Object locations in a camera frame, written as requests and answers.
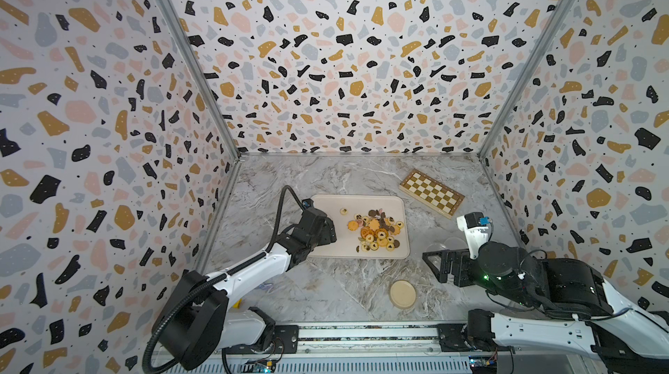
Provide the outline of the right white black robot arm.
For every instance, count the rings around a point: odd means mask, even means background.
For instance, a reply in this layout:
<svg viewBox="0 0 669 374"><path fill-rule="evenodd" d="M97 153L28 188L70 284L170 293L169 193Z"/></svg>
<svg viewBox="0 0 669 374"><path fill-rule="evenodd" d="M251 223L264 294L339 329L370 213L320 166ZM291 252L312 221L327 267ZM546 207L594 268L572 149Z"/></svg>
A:
<svg viewBox="0 0 669 374"><path fill-rule="evenodd" d="M538 347L600 360L614 372L668 368L668 314L648 312L620 294L599 271L571 258L489 242L467 249L423 253L439 283L477 286L490 299L516 304L510 316L468 312L460 337L443 335L448 351Z"/></svg>

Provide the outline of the beige round jar lid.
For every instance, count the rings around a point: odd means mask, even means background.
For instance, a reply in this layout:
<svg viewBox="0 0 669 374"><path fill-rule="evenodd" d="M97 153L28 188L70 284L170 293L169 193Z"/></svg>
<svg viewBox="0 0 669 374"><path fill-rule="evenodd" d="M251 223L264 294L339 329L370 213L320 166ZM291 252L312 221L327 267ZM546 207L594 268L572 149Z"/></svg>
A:
<svg viewBox="0 0 669 374"><path fill-rule="evenodd" d="M390 286L389 297L395 307L407 310L416 303L416 289L406 280L397 280Z"/></svg>

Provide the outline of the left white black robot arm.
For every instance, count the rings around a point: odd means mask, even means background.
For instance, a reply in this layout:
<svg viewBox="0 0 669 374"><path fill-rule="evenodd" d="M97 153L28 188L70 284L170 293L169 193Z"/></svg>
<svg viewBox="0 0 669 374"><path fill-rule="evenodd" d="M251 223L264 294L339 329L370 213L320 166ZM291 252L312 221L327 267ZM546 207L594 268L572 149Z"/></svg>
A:
<svg viewBox="0 0 669 374"><path fill-rule="evenodd" d="M162 373L175 365L193 370L220 349L251 345L267 349L275 320L256 307L228 313L247 293L306 261L315 248L336 242L335 225L317 208L303 210L268 245L235 266L202 275L186 273L174 288L152 327L142 357L145 373Z"/></svg>

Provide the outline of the clear plastic cookie jar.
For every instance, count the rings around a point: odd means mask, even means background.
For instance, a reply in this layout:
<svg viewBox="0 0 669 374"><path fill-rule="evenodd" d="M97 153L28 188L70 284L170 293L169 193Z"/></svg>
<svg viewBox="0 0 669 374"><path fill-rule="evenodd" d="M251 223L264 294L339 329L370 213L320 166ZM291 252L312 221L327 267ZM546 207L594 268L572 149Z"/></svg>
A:
<svg viewBox="0 0 669 374"><path fill-rule="evenodd" d="M468 250L468 249L469 248L465 240L459 237L450 237L445 240L434 241L432 244L428 246L426 251L433 251L433 250L457 251L457 250Z"/></svg>

